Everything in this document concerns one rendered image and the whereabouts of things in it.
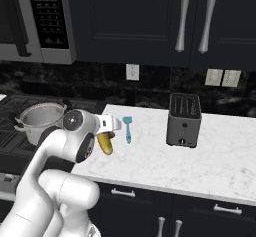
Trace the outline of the white light switch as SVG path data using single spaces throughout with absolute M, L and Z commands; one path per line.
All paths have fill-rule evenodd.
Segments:
M 239 83 L 241 72 L 238 70 L 226 70 L 224 73 L 222 86 L 236 88 Z
M 220 69 L 208 69 L 205 78 L 206 86 L 219 86 L 221 84 L 223 71 Z

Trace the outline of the blue spatula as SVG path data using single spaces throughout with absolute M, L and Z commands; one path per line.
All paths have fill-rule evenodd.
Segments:
M 128 144 L 131 143 L 131 132 L 130 132 L 130 124 L 132 123 L 132 117 L 126 116 L 122 118 L 124 124 L 126 125 L 126 141 Z

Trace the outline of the black hob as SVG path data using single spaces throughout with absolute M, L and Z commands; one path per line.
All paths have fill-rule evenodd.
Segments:
M 63 105 L 62 97 L 44 97 L 33 95 L 9 95 L 0 101 L 0 173 L 20 176 L 29 160 L 34 155 L 35 146 L 31 145 L 24 132 L 14 129 L 9 119 L 11 112 L 22 112 L 28 107 L 43 103 L 55 102 Z M 102 114 L 106 103 L 97 100 L 70 99 L 72 108 L 83 109 L 91 113 Z M 74 163 L 51 157 L 47 160 L 45 169 L 60 169 L 71 172 Z

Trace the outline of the dark base cupboard door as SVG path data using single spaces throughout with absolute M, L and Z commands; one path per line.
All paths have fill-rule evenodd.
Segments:
M 183 222 L 179 237 L 256 237 L 256 223 L 189 213 L 172 215 L 168 237 L 174 237 L 176 220 Z
M 160 218 L 165 219 L 162 236 L 168 232 L 168 212 L 152 205 L 101 201 L 89 216 L 102 237 L 157 237 Z

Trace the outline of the grey toaster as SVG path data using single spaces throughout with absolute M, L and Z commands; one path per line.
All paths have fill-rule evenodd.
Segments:
M 166 143 L 195 148 L 202 121 L 200 99 L 195 94 L 170 95 Z

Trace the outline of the white wall socket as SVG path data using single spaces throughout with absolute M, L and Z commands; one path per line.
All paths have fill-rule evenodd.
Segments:
M 139 66 L 137 64 L 126 65 L 126 79 L 131 81 L 139 80 Z

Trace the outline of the yellow-green cucumber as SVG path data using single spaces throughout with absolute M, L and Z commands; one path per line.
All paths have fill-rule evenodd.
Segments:
M 97 140 L 98 140 L 98 143 L 105 155 L 111 155 L 113 153 L 111 139 L 108 139 L 108 138 L 100 139 L 99 134 L 98 134 Z

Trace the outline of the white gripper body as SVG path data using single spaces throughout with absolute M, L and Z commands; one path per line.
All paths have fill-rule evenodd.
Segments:
M 108 132 L 114 132 L 116 130 L 122 129 L 122 122 L 118 118 L 116 118 L 112 115 L 107 116 L 106 123 L 107 123 L 107 131 Z

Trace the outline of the dark wall cupboard door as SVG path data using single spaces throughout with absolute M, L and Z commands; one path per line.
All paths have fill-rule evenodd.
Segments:
M 256 0 L 216 0 L 208 52 L 201 54 L 206 5 L 197 1 L 190 67 L 256 71 Z
M 181 0 L 69 0 L 77 59 L 84 62 L 189 65 L 197 0 L 190 0 L 185 49 L 175 50 Z

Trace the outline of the silver microwave oven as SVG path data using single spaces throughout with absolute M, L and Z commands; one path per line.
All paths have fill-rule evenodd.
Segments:
M 0 61 L 70 65 L 76 60 L 69 0 L 18 0 L 30 57 L 18 54 L 9 0 L 0 0 Z

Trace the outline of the dark drawer front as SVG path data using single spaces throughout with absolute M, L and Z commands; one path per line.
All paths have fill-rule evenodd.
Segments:
M 235 209 L 238 207 L 243 211 L 241 215 L 214 211 L 213 207 L 218 204 L 221 207 Z M 204 216 L 213 216 L 221 219 L 237 220 L 243 223 L 256 223 L 256 207 L 233 202 L 212 200 L 185 195 L 173 196 L 173 210 L 177 213 L 194 213 Z
M 158 215 L 169 214 L 172 208 L 173 195 L 165 192 L 107 184 L 99 182 L 100 198 L 96 207 L 108 214 L 117 212 L 121 215 L 156 212 Z M 111 189 L 135 192 L 136 197 L 111 194 Z

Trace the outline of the silver cooking pot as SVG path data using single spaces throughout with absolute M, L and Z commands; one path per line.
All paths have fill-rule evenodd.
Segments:
M 12 113 L 10 119 L 15 130 L 25 132 L 29 143 L 37 145 L 44 130 L 52 126 L 63 127 L 64 115 L 71 109 L 71 102 L 63 99 L 63 105 L 54 102 L 35 104 L 25 109 L 19 118 Z

